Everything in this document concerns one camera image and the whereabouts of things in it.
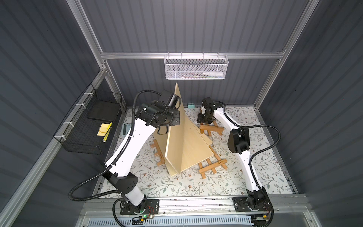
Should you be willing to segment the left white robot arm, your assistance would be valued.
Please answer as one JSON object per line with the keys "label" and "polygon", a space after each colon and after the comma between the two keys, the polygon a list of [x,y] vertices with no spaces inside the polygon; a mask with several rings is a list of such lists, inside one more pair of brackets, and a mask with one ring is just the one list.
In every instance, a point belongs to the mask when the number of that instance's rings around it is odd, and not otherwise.
{"label": "left white robot arm", "polygon": [[129,130],[116,153],[106,162],[110,170],[103,177],[135,209],[144,209],[146,196],[137,186],[138,178],[130,172],[132,163],[156,129],[180,125],[180,106],[181,98],[175,94],[140,105],[133,117],[133,130]]}

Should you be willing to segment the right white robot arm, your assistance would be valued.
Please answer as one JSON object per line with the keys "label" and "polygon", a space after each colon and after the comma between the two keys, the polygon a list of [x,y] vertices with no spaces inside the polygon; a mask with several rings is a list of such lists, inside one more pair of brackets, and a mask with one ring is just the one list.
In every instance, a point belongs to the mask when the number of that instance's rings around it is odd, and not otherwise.
{"label": "right white robot arm", "polygon": [[272,204],[251,163],[250,132],[247,126],[240,126],[227,112],[226,105],[207,97],[202,100],[201,112],[197,122],[211,124],[214,120],[222,123],[229,132],[227,146],[231,153],[240,161],[247,187],[247,203],[251,211],[261,208],[272,210]]}

